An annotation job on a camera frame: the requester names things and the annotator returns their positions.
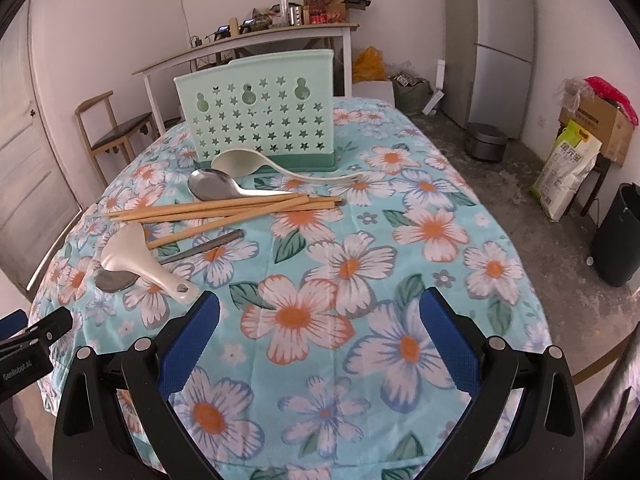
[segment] chopstick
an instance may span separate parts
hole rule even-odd
[[[207,222],[206,224],[203,224],[197,227],[191,227],[189,229],[184,229],[183,231],[174,233],[172,235],[158,238],[158,240],[153,240],[151,242],[148,242],[146,246],[150,250],[155,249],[157,247],[170,244],[172,242],[177,242],[178,240],[191,238],[193,236],[205,233],[206,231],[210,231],[212,229],[226,227],[228,225],[235,224],[237,222],[249,220],[251,218],[256,218],[258,216],[268,215],[270,213],[277,213],[283,209],[286,209],[289,207],[295,207],[297,205],[303,205],[308,202],[309,202],[309,197],[307,195],[303,195],[297,198],[293,198],[291,200],[276,202],[276,203],[268,204],[259,208],[252,208],[251,211],[247,211],[245,213],[228,216],[226,218],[220,218],[219,220],[214,220],[213,222]]]
[[[174,213],[188,213],[193,211],[203,211],[209,209],[222,209],[223,207],[234,207],[242,205],[259,205],[273,202],[283,202],[301,196],[300,193],[278,194],[267,196],[248,196],[246,198],[230,198],[227,200],[210,200],[209,202],[191,202],[188,204],[173,204],[161,206],[139,207],[124,211],[106,213],[108,218],[118,218],[118,220],[136,220],[146,216],[169,215]]]
[[[335,202],[332,200],[307,203],[303,205],[297,205],[294,207],[288,207],[279,212],[288,213],[292,211],[312,211],[317,209],[333,209]],[[213,209],[206,211],[194,211],[193,213],[176,213],[173,215],[160,215],[141,218],[137,220],[123,220],[123,222],[140,222],[141,224],[151,224],[155,222],[179,222],[181,220],[193,220],[197,218],[222,218],[226,216],[233,216],[247,211],[252,211],[253,207],[231,207],[228,209]]]

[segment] refrigerator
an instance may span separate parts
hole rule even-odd
[[[534,55],[533,0],[445,0],[442,110],[457,124],[522,132]]]

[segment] red bottle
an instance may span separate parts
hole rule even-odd
[[[309,21],[312,25],[326,23],[326,6],[324,0],[309,0]]]

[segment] chair seat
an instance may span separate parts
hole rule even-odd
[[[125,135],[130,134],[140,128],[143,124],[147,123],[151,118],[151,112],[147,112],[146,114],[139,115],[138,117],[134,117],[129,121],[119,124],[113,130],[111,130],[108,134],[104,135],[96,142],[91,145],[92,150],[97,150],[101,146],[108,144],[112,140],[121,139]]]

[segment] wooden door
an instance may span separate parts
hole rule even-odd
[[[29,5],[27,0],[0,39],[0,267],[23,292],[80,209],[36,106]]]

